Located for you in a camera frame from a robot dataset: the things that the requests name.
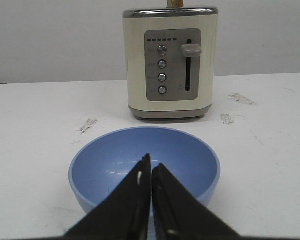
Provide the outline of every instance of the white wall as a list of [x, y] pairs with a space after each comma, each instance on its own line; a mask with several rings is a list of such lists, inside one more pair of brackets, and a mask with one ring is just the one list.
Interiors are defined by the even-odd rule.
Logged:
[[[300, 0], [219, 8], [216, 75], [300, 72]], [[166, 0], [0, 0], [0, 83], [126, 79], [122, 12]]]

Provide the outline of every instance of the toaster button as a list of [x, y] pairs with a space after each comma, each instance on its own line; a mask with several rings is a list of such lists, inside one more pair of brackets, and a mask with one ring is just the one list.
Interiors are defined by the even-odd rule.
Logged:
[[161, 45], [157, 48], [157, 52], [160, 56], [166, 55], [167, 53], [167, 47], [164, 45]]
[[165, 86], [160, 86], [160, 87], [158, 88], [158, 92], [159, 92], [160, 94], [165, 94], [165, 93], [167, 92], [167, 88], [166, 88]]
[[158, 61], [158, 67], [160, 69], [164, 69], [167, 66], [167, 62], [165, 60]]
[[160, 73], [160, 74], [158, 75], [158, 80], [159, 80], [160, 82], [164, 82], [165, 80], [167, 80], [167, 75], [165, 75], [164, 73]]

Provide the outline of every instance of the white table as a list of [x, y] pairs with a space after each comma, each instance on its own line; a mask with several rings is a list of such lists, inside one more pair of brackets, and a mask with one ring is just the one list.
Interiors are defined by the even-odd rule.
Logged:
[[135, 119], [125, 80], [0, 84], [0, 239], [60, 236], [83, 218], [73, 157], [137, 126], [178, 129], [215, 150], [221, 177], [208, 208], [239, 234], [300, 237], [300, 73], [214, 82], [203, 119], [171, 123]]

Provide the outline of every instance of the blue bowl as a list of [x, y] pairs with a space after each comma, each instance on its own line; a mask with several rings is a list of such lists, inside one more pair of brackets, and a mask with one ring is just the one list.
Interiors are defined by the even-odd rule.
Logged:
[[207, 206], [220, 177], [215, 152], [202, 140], [163, 127], [134, 127], [111, 132], [87, 144], [74, 157], [69, 181], [82, 209], [89, 213], [150, 153], [151, 165], [163, 163]]

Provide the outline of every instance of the toaster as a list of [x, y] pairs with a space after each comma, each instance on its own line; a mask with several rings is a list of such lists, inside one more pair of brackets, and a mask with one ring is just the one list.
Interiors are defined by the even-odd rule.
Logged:
[[212, 105], [218, 9], [123, 12], [128, 106], [138, 119], [202, 118]]

